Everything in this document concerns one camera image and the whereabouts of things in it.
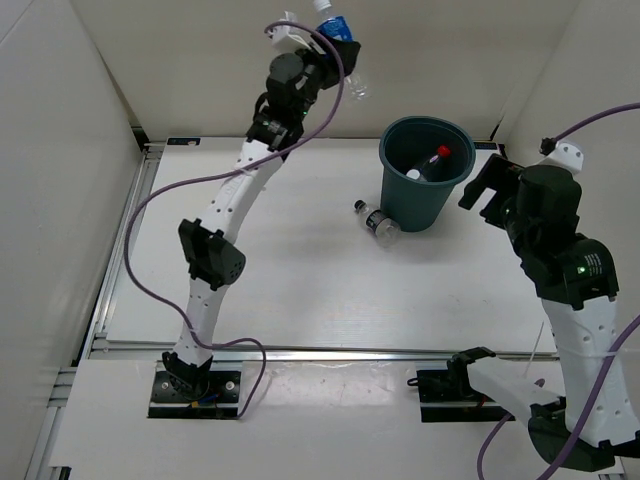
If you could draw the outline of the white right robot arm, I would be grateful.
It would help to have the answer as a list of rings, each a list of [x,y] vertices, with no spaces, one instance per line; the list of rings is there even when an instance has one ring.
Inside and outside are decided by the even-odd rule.
[[[616,355],[628,337],[617,331],[619,291],[607,247],[578,231],[582,190],[564,165],[517,165],[493,155],[464,189],[460,206],[493,197],[481,211],[504,230],[546,313],[564,391],[556,394],[518,377],[484,347],[454,355],[449,387],[460,399],[482,395],[528,430],[548,472],[597,472],[639,454],[639,420]]]

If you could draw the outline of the dark label bottle black cap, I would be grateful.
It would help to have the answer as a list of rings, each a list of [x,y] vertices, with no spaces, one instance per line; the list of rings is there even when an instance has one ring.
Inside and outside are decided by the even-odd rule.
[[[400,232],[399,225],[378,206],[357,200],[354,203],[354,211],[362,228],[372,234],[379,245],[388,247],[396,241]]]

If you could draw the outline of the aluminium table rail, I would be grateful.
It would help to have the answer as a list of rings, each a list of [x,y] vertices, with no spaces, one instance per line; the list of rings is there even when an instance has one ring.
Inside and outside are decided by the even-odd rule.
[[[211,175],[238,160],[240,139],[153,145],[134,180],[127,215],[147,193]],[[457,206],[436,223],[380,248],[353,204],[377,203],[376,140],[316,140],[292,154],[243,222],[247,257],[224,299],[215,342],[253,337],[269,360],[442,358],[474,346],[504,356],[553,358],[546,315],[502,231]],[[176,189],[152,201],[132,233],[141,282],[184,305],[186,263],[177,226],[202,213],[219,183]],[[138,291],[121,267],[118,238],[82,356],[156,360],[178,337],[180,318]]]

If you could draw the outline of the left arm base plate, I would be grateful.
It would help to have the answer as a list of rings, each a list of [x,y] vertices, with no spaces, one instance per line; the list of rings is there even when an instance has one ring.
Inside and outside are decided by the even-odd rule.
[[[166,420],[233,420],[239,413],[242,364],[216,362],[195,393],[177,387],[166,369],[156,366],[147,417]]]

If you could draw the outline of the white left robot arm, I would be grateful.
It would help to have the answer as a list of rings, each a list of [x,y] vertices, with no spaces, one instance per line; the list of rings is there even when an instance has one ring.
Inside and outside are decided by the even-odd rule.
[[[190,276],[188,323],[162,361],[172,386],[187,400],[206,396],[210,388],[211,341],[222,300],[237,281],[246,257],[235,242],[242,222],[267,181],[284,164],[286,148],[303,135],[303,121],[320,91],[338,84],[355,68],[360,44],[334,39],[334,53],[296,47],[269,65],[266,90],[256,101],[235,176],[225,180],[215,199],[194,221],[178,228]]]

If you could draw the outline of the white zip tie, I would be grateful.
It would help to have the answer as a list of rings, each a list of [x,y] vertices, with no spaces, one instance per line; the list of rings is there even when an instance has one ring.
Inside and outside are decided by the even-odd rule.
[[[528,358],[528,360],[526,362],[525,368],[524,368],[523,373],[522,373],[522,378],[524,378],[524,379],[527,378],[527,376],[529,374],[529,370],[531,368],[531,365],[532,365],[532,363],[533,363],[533,361],[534,361],[534,359],[536,357],[536,354],[537,354],[537,351],[538,351],[538,347],[539,347],[539,344],[540,344],[540,341],[541,341],[541,337],[542,337],[542,334],[544,332],[544,328],[545,328],[545,322],[543,320],[540,323],[540,326],[539,326],[539,329],[538,329],[538,333],[536,335],[535,342],[533,344],[533,347],[531,349],[529,358]]]

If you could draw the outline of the teal plastic bin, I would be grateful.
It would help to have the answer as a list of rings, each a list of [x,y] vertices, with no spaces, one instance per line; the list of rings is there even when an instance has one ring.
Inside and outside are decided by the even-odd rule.
[[[451,150],[436,182],[412,180],[406,173],[436,153]],[[471,173],[476,159],[474,142],[456,124],[435,117],[410,116],[393,122],[379,142],[383,167],[380,206],[404,232],[421,232],[436,220],[456,186]]]

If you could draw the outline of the blue table sticker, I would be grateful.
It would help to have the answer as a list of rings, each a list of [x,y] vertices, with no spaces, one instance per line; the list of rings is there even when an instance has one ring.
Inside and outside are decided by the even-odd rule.
[[[201,142],[199,137],[171,137],[166,141],[167,146],[198,146]]]

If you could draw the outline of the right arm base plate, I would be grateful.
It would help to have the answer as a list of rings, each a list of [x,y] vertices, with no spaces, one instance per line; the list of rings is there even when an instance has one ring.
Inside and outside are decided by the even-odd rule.
[[[418,370],[406,384],[418,392],[422,423],[489,423],[507,414],[483,394],[462,395],[444,370]]]

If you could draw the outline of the red label water bottle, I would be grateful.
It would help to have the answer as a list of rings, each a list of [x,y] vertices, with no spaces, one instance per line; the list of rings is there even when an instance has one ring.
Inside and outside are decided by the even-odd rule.
[[[436,182],[441,178],[443,168],[446,166],[450,155],[451,150],[446,145],[440,145],[434,155],[419,162],[414,169],[422,173],[425,177],[424,181]]]

